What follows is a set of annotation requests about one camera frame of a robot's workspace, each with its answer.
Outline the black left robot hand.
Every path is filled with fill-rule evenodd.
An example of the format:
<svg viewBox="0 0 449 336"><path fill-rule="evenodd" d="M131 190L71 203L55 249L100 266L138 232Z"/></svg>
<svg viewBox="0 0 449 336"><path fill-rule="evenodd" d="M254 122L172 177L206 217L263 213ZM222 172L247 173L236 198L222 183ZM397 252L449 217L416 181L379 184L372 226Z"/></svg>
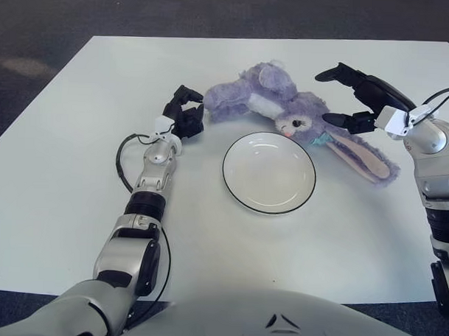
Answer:
<svg viewBox="0 0 449 336"><path fill-rule="evenodd" d="M199 103L199 106L183 110L182 107L188 102ZM180 85L165 105L162 115L173 120L169 131L174 136L180 139L196 136L203 131L203 95Z"/></svg>

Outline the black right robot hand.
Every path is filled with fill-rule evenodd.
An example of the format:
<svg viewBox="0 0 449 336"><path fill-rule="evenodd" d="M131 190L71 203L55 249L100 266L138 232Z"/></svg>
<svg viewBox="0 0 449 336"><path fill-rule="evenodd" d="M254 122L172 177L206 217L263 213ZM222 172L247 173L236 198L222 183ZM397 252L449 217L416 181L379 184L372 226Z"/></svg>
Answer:
<svg viewBox="0 0 449 336"><path fill-rule="evenodd" d="M315 79L321 83L337 81L352 88L355 97L370 108L370 112L361 111L351 116L342 113L324 113L321 116L325 122L348 130L350 134L375 130L375 121L385 106L405 112L417 107L406 95L379 77L366 75L341 62L334 68L318 73Z"/></svg>

